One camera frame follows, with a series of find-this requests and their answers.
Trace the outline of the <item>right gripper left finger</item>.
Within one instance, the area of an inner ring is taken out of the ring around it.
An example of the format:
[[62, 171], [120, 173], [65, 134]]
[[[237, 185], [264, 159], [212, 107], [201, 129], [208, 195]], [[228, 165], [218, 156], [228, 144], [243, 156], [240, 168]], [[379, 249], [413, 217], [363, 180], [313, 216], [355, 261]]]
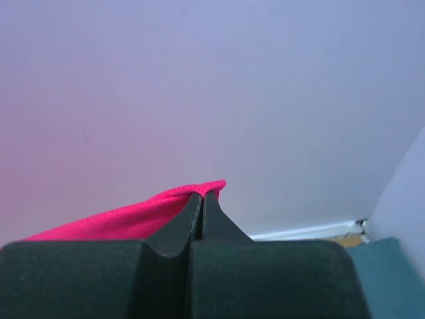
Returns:
[[202, 199], [146, 240], [20, 241], [1, 249], [2, 318], [182, 318]]

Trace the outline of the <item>red t shirt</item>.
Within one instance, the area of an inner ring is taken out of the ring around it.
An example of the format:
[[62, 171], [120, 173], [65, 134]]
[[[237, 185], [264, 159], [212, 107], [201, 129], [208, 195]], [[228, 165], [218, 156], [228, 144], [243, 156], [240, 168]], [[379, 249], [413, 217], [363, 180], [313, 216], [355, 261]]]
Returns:
[[146, 239], [177, 216], [196, 194], [219, 195], [225, 180], [176, 187], [146, 201], [92, 215], [28, 237], [28, 241], [116, 241]]

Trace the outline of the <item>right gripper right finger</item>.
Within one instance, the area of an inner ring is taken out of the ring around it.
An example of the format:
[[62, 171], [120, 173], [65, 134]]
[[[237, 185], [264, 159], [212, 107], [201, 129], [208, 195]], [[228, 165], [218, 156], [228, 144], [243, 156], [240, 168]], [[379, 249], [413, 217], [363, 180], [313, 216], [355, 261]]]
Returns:
[[210, 192], [191, 246], [189, 318], [369, 318], [355, 265], [326, 240], [254, 241]]

